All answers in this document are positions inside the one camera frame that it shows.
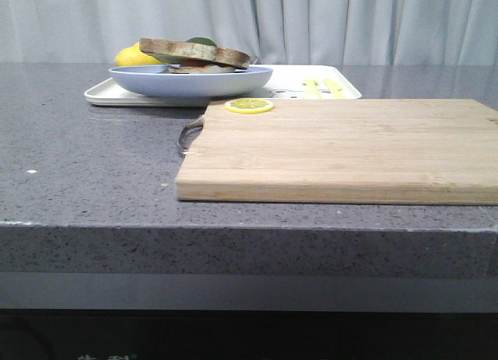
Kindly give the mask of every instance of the white tray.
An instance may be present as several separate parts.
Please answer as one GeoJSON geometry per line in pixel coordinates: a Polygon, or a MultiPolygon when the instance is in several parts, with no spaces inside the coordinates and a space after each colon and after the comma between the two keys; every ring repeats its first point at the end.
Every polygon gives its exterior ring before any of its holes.
{"type": "MultiPolygon", "coordinates": [[[[335,67],[320,65],[260,65],[273,68],[272,77],[266,85],[254,92],[240,96],[260,98],[293,98],[304,97],[304,76],[311,76],[319,81],[317,87],[321,98],[331,98],[331,94],[321,81],[330,78],[342,86],[342,94],[346,99],[361,97],[361,93],[335,67]]],[[[121,88],[112,78],[104,80],[84,92],[88,102],[99,106],[155,106],[155,107],[205,107],[209,99],[189,98],[156,98],[129,92],[121,88]]]]}

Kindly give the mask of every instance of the bread slice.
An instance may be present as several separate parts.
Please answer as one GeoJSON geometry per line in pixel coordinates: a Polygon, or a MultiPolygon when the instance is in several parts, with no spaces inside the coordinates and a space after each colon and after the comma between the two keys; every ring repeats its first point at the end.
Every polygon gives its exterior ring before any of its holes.
{"type": "Polygon", "coordinates": [[[142,38],[140,40],[140,51],[170,64],[179,64],[186,59],[198,59],[219,65],[246,69],[249,68],[251,63],[251,57],[242,51],[189,43],[187,41],[142,38]]]}

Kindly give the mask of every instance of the green fruit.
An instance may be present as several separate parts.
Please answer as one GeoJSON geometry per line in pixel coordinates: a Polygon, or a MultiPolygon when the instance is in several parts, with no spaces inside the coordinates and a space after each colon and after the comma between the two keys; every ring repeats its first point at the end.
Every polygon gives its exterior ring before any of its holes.
{"type": "Polygon", "coordinates": [[[192,37],[191,39],[188,39],[187,42],[188,43],[197,43],[197,44],[209,45],[210,47],[217,46],[213,40],[208,39],[207,37],[192,37]]]}

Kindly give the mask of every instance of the yellow fruit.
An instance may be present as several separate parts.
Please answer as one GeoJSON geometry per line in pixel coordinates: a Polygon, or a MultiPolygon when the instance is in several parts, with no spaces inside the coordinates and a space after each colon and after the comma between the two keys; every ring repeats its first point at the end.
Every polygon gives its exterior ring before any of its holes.
{"type": "Polygon", "coordinates": [[[273,102],[262,98],[238,98],[226,101],[225,108],[239,114],[259,114],[273,109],[273,102]]]}
{"type": "Polygon", "coordinates": [[[164,62],[140,51],[140,43],[126,47],[117,53],[116,65],[118,66],[140,66],[140,65],[162,65],[164,62]]]}

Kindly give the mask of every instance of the metal handle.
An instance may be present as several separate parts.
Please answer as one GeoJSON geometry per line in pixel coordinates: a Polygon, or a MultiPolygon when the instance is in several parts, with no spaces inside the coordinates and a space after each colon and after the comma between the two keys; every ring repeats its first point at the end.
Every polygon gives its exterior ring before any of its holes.
{"type": "Polygon", "coordinates": [[[187,124],[184,129],[180,133],[180,137],[177,141],[177,150],[178,152],[184,156],[188,153],[188,148],[190,148],[190,144],[188,144],[185,139],[187,136],[194,130],[198,128],[204,127],[204,114],[192,121],[190,124],[187,124]]]}

